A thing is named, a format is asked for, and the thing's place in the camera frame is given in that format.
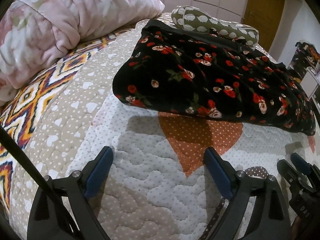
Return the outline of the white shelf unit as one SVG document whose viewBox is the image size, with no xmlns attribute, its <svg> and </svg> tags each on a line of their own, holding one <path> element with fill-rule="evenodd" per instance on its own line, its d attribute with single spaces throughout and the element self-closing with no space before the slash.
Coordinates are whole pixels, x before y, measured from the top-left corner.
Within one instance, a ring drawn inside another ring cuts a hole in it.
<svg viewBox="0 0 320 240">
<path fill-rule="evenodd" d="M 313 68 L 307 67 L 306 74 L 300 84 L 306 96 L 314 103 L 319 112 L 319 73 L 315 74 Z"/>
</svg>

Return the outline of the cluttered shoe rack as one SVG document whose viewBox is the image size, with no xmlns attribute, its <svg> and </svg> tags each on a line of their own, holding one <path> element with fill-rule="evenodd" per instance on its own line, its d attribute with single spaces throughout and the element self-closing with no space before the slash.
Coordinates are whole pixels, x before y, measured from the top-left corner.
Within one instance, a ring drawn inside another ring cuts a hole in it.
<svg viewBox="0 0 320 240">
<path fill-rule="evenodd" d="M 302 81 L 308 69 L 317 73 L 316 65 L 319 61 L 319 53 L 315 46 L 305 41 L 298 41 L 296 50 L 289 64 L 289 72 L 295 79 Z"/>
</svg>

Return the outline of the green hedgehog bolster pillow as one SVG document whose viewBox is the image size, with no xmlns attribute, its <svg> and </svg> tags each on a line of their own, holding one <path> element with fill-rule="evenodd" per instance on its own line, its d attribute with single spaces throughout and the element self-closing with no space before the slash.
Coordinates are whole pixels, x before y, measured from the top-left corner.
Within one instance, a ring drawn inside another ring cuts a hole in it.
<svg viewBox="0 0 320 240">
<path fill-rule="evenodd" d="M 206 12 L 189 5 L 178 6 L 171 12 L 171 19 L 179 29 L 198 33 L 210 33 L 234 40 L 245 40 L 246 44 L 253 46 L 259 42 L 259 31 L 249 25 L 238 22 L 220 20 Z"/>
</svg>

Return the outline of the brown wooden door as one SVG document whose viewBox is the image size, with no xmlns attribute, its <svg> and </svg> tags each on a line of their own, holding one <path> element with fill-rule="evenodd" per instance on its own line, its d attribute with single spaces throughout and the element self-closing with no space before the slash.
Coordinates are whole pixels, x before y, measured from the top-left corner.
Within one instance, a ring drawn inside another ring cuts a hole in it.
<svg viewBox="0 0 320 240">
<path fill-rule="evenodd" d="M 285 0 L 248 0 L 242 23 L 259 31 L 259 44 L 269 51 L 276 36 Z"/>
</svg>

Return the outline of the pink floral comforter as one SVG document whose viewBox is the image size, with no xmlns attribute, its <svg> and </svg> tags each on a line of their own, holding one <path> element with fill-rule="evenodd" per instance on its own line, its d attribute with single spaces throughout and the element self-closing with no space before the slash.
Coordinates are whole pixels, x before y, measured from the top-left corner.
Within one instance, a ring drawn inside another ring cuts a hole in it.
<svg viewBox="0 0 320 240">
<path fill-rule="evenodd" d="M 160 0 L 14 0 L 1 20 L 1 104 L 81 41 L 160 15 Z"/>
</svg>

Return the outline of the patchwork heart quilt bedspread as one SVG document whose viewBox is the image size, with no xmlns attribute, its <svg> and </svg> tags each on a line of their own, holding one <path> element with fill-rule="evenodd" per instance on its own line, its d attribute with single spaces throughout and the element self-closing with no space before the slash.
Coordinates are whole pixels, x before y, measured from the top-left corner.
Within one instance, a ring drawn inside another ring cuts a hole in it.
<svg viewBox="0 0 320 240">
<path fill-rule="evenodd" d="M 207 239 L 228 205 L 203 165 L 207 147 L 235 169 L 265 178 L 293 152 L 318 165 L 319 134 L 125 106 L 112 80 L 145 25 L 81 44 L 39 72 L 5 107 L 1 125 L 54 179 L 113 148 L 110 175 L 90 202 L 111 239 Z"/>
</svg>

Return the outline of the black floral fleece robe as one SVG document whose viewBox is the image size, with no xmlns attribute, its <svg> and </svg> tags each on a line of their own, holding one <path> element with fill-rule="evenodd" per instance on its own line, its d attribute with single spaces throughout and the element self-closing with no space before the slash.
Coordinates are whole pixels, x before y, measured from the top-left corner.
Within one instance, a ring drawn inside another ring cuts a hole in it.
<svg viewBox="0 0 320 240">
<path fill-rule="evenodd" d="M 295 72 L 244 42 L 150 20 L 114 76 L 124 104 L 314 135 L 311 103 Z"/>
</svg>

